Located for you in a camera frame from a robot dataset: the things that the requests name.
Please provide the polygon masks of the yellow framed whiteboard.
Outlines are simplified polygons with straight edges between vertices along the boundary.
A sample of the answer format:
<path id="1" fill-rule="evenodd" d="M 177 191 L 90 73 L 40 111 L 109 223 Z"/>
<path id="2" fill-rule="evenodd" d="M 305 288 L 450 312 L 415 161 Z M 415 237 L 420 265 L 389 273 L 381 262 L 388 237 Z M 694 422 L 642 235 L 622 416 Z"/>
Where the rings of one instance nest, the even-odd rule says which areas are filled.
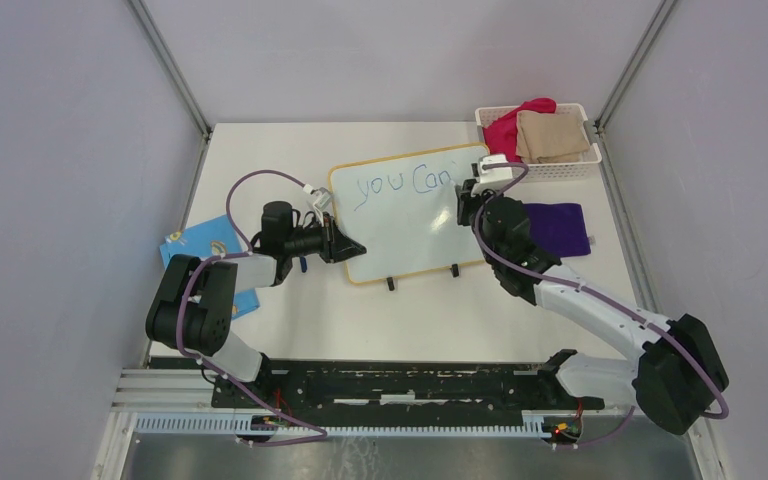
<path id="1" fill-rule="evenodd" d="M 457 224 L 455 187 L 488 154 L 481 143 L 338 165 L 328 173 L 340 230 L 367 252 L 345 263 L 350 283 L 470 265 L 483 260 Z"/>

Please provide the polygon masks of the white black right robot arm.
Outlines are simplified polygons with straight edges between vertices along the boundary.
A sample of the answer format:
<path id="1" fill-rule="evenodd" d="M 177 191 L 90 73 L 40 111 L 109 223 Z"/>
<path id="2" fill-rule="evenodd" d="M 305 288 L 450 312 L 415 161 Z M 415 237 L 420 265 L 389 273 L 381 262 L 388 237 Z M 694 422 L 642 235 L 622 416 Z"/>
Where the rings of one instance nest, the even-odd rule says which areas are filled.
<path id="1" fill-rule="evenodd" d="M 540 400 L 562 408 L 575 397 L 627 405 L 680 435 L 700 418 L 721 420 L 730 380 L 705 323 L 672 319 L 613 298 L 537 245 L 523 202 L 503 192 L 455 186 L 457 222 L 472 230 L 485 261 L 510 295 L 557 313 L 619 353 L 596 358 L 576 350 L 555 354 L 537 382 Z"/>

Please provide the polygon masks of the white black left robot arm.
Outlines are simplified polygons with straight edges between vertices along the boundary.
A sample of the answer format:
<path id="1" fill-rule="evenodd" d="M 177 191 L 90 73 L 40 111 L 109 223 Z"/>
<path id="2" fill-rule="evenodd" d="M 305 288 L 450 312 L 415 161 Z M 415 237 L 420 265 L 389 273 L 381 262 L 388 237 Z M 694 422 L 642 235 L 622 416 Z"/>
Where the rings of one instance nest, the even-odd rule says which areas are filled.
<path id="1" fill-rule="evenodd" d="M 298 225 L 294 209 L 285 201 L 263 207 L 256 239 L 254 251 L 245 255 L 224 254 L 206 260 L 174 255 L 145 322 L 150 340 L 236 378 L 236 394 L 255 408 L 272 399 L 274 381 L 260 372 L 266 356 L 231 332 L 235 294 L 281 285 L 296 258 L 317 255 L 333 264 L 367 253 L 365 246 L 339 229 L 329 213 L 316 213 L 311 224 Z"/>

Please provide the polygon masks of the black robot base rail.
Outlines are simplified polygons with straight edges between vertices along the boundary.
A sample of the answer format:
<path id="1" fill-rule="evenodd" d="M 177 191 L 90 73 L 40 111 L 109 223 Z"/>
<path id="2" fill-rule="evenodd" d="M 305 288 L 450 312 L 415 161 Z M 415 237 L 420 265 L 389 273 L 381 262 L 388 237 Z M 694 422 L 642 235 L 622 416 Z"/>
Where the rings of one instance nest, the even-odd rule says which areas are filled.
<path id="1" fill-rule="evenodd" d="M 541 363 L 272 359 L 250 389 L 320 427 L 513 427 L 525 411 L 601 410 Z"/>

